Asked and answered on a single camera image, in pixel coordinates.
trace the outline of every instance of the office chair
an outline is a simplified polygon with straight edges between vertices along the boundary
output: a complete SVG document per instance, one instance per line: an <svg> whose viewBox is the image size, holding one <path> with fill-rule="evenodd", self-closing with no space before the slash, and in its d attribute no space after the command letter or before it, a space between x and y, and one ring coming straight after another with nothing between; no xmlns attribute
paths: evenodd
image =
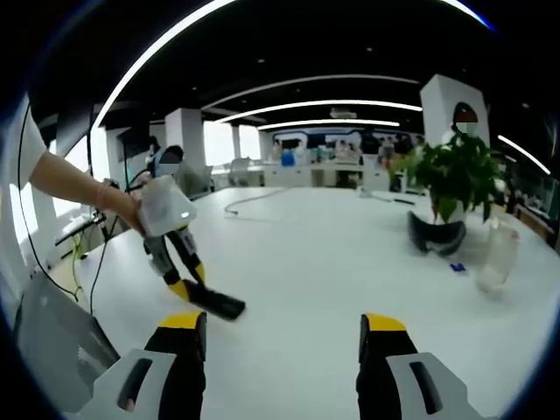
<svg viewBox="0 0 560 420"><path fill-rule="evenodd" d="M227 176L230 186L249 186L250 162L248 157L238 157L231 161Z"/></svg>

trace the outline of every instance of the white table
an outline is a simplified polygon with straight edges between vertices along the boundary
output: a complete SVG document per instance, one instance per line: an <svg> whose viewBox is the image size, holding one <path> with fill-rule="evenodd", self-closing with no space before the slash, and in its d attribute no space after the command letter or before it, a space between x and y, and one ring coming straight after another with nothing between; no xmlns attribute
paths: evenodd
<svg viewBox="0 0 560 420"><path fill-rule="evenodd" d="M264 172L267 168L277 167L282 168L279 163L267 163L267 164L252 164L248 167L249 172ZM312 171L350 171L350 172L364 172L364 166L361 164L353 163L340 163L336 161L323 162L320 164L305 164L293 166L297 168L309 168ZM228 175L229 169L226 168L215 168L212 169L212 176L223 176Z"/></svg>
<svg viewBox="0 0 560 420"><path fill-rule="evenodd" d="M358 419L364 312L404 322L416 348L467 385L481 415L508 407L547 345L560 296L560 258L536 234L513 220L519 262L503 297L491 300L448 262L412 248L406 213L429 214L426 198L407 196L422 204L411 207L302 188L240 204L237 217L223 212L268 191L226 189L195 203L192 232L209 285L248 305L236 323L208 319L202 418ZM467 226L458 260L472 276L487 227L477 214ZM86 296L100 253L77 265ZM120 354L143 348L161 320L189 309L151 271L135 232L110 241L94 313Z"/></svg>

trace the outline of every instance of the human arm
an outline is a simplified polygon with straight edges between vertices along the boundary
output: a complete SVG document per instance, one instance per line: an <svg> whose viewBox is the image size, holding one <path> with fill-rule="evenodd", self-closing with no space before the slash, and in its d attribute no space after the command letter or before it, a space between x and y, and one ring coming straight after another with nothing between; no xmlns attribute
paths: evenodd
<svg viewBox="0 0 560 420"><path fill-rule="evenodd" d="M139 203L135 198L96 181L62 157L45 151L29 180L34 187L53 197L115 212L131 228L144 234L137 216Z"/></svg>

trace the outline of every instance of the cable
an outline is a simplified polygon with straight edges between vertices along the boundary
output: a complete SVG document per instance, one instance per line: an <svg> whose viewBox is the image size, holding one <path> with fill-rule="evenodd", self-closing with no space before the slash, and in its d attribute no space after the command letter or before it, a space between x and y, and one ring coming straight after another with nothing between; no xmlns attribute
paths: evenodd
<svg viewBox="0 0 560 420"><path fill-rule="evenodd" d="M25 115L24 115L24 123L22 124L21 135L19 137L19 151L17 153L17 189L19 190L19 205L21 206L21 213L24 216L24 224L25 224L25 229L27 230L27 237L29 238L29 244L31 245L31 250L33 251L33 256L35 256L35 260L37 261L37 264L38 264L39 268L41 269L41 271L43 271L46 278L48 278L49 281L52 284L54 284L61 291L64 291L64 292L68 293L70 296L72 296L74 298L76 303L78 303L78 300L79 300L78 295L76 295L76 293L72 293L70 290L67 290L64 287L60 286L58 283L56 283L53 280L53 278L51 276L49 276L49 274L46 272L45 268L43 267L43 264L41 264L41 261L39 260L39 256L37 255L37 250L35 249L35 245L33 244L32 234L29 231L29 226L27 226L27 219L25 218L24 202L21 199L21 173L20 173L20 171L21 171L21 151L22 151L22 145L23 145L23 142L24 142L25 124L27 123L27 117L29 116L29 112L30 112L31 108L32 108L32 104L31 104L31 102L29 102L27 104L27 110L25 111Z"/></svg>
<svg viewBox="0 0 560 420"><path fill-rule="evenodd" d="M134 176L134 178L132 178L132 180L130 181L130 183L131 183L131 184L134 184L134 181L136 181L136 180L140 177L140 175L142 175L142 174L144 174L144 173L146 173L146 172L150 173L150 171L149 171L147 168L142 169L139 173L137 173L137 174ZM138 189L140 189L140 188L142 188L142 187L143 187L143 185L139 185L139 186L127 186L125 192L126 192L126 193L129 193L129 192L131 192L131 191L138 190Z"/></svg>
<svg viewBox="0 0 560 420"><path fill-rule="evenodd" d="M266 199L268 197L271 197L273 195L277 195L279 193L285 193L286 191L290 190L291 188L282 188L280 190L275 190L273 192L268 192L264 195L259 195L258 197L251 197L250 199L239 199L237 201L234 201L233 203L229 203L227 206L224 207L224 212L226 213L230 213L230 214L235 214L238 215L239 212L236 212L235 210L230 210L230 207L233 206L237 206L238 204L242 204L242 203L249 203L250 201L255 201L255 200L260 200L260 199Z"/></svg>
<svg viewBox="0 0 560 420"><path fill-rule="evenodd" d="M109 241L111 240L111 237L113 236L113 233L115 232L115 226L116 226L116 222L118 220L119 220L119 216L116 216L115 220L113 221L113 225L111 226L111 230L109 231L108 239L105 241L105 244L103 245L103 251L101 252L101 258L99 259L99 264L97 265L97 271L95 272L94 282L91 285L91 291L89 292L89 314L91 316L94 315L94 290L95 290L95 285L97 284L97 279L99 278L99 273L102 270L102 263L103 263L103 258L105 257L105 251L107 250L107 244L109 244Z"/></svg>
<svg viewBox="0 0 560 420"><path fill-rule="evenodd" d="M91 229L89 231L89 235L87 236L87 245L89 246L89 243L91 242L91 233L92 233L93 229ZM83 288L78 284L78 278L76 277L76 260L78 259L78 256L81 256L81 243L84 239L85 236L85 232L82 231L80 234L80 240L78 241L78 243L74 243L74 249L73 249L73 253L72 253L72 277L73 277L73 282L76 284L76 294L78 294L79 290L83 291Z"/></svg>

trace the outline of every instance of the ceiling light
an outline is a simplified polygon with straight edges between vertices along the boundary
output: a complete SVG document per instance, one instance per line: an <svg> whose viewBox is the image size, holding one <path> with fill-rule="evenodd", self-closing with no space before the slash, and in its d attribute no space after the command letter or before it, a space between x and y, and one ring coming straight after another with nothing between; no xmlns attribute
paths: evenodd
<svg viewBox="0 0 560 420"><path fill-rule="evenodd" d="M294 127L298 125L323 125L323 124L368 124L368 125L388 125L391 127L398 127L398 122L391 121L377 121L377 120L359 120L359 119L332 119L332 120L305 120L305 121L292 121L280 122L278 124L261 125L257 127L259 130L280 129L282 127Z"/></svg>
<svg viewBox="0 0 560 420"><path fill-rule="evenodd" d="M279 111L282 109L302 108L302 107L317 107L321 105L371 105L377 107L400 108L400 109L407 109L410 111L422 112L422 107L416 107L414 105L405 105L403 103L385 102L385 101L361 101L361 100L354 100L354 99L332 99L326 101L286 103L285 105L276 105L275 107L255 109L253 111L241 112L240 114L235 114L235 115L228 116L226 118L222 118L221 120L219 120L219 123L227 123L228 121L236 120L238 118L243 118L245 116L254 116L256 114L262 114L264 112Z"/></svg>
<svg viewBox="0 0 560 420"><path fill-rule="evenodd" d="M547 175L550 175L550 171L549 169L544 166L541 162L539 162L538 160L536 160L536 157L534 157L533 155L531 155L528 151L526 151L525 149L523 149L521 146L518 146L517 144L515 144L514 142L512 142L511 140L509 140L508 138L505 138L504 136L498 136L498 138L504 142L505 144L513 147L514 149L516 149L517 151L519 151L522 155L525 155L527 158L529 158L530 160L533 161L533 163L535 163L535 165L537 165L539 168L542 169L542 171L544 173L546 173Z"/></svg>
<svg viewBox="0 0 560 420"><path fill-rule="evenodd" d="M454 7L455 9L457 9L459 11L462 11L466 15L469 15L471 18L476 19L479 23L483 24L486 28L488 28L490 30L494 29L487 21L485 21L482 18L481 15L476 14L472 9L469 9L467 6L462 4L460 1L458 1L458 0L441 0L441 1L449 4L450 6Z"/></svg>
<svg viewBox="0 0 560 420"><path fill-rule="evenodd" d="M214 101L212 103L208 103L201 109L204 111L206 109L210 109L215 107L216 105L220 105L223 102L231 101L232 99L239 98L241 96L254 94L256 92L262 92L263 90L269 90L273 88L280 88L282 86L293 85L296 83L307 83L310 81L334 81L334 80L341 80L341 79L363 79L363 80L374 80L374 81L398 81L402 83L412 83L415 85L419 85L420 82L418 80L411 80L411 79L403 79L402 77L394 77L394 76L382 76L379 74L326 74L322 76L311 76L311 77L303 77L299 79L290 79L290 80L283 80L277 81L274 83L270 83L268 85L263 85L259 87L252 87L251 89L243 90L242 92L238 92L236 94L231 94L230 96L226 96L225 98L221 98L218 101Z"/></svg>
<svg viewBox="0 0 560 420"><path fill-rule="evenodd" d="M124 74L121 81L118 82L115 89L111 94L108 96L108 99L105 101L103 106L101 107L101 111L95 118L94 124L92 126L92 130L98 128L105 115L109 112L111 105L113 102L116 101L118 95L123 91L126 85L132 80L132 78L138 73L138 71L148 62L151 57L159 50L161 50L169 41L174 39L177 35L179 35L182 31L187 29L189 26L194 25L202 18L214 13L218 9L221 9L228 4L233 3L235 0L213 0L209 4L202 6L200 9L197 9L187 17L183 18L180 22L175 24L170 30L164 33L161 37L159 37L156 42L148 47L146 51L134 62L131 68Z"/></svg>

